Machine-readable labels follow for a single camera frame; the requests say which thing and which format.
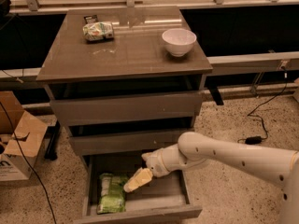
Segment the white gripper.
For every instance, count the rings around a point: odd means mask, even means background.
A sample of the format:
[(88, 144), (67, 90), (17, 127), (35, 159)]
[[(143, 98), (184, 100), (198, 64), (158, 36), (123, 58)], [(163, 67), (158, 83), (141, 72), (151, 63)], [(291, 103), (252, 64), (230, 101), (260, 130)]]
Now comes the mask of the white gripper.
[(184, 167), (184, 155), (177, 145), (159, 148), (141, 155), (148, 168), (139, 168), (127, 181), (123, 189), (132, 192), (149, 183), (153, 176), (162, 177)]

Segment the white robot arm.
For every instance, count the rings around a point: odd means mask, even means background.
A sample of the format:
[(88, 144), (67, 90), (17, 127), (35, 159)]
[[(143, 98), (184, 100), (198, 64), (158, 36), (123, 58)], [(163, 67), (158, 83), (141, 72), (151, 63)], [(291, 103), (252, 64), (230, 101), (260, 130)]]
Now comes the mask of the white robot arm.
[(172, 146), (142, 155), (146, 163), (124, 185), (132, 192), (153, 177), (169, 175), (215, 160), (281, 188), (279, 224), (299, 224), (299, 152), (216, 140), (186, 132)]

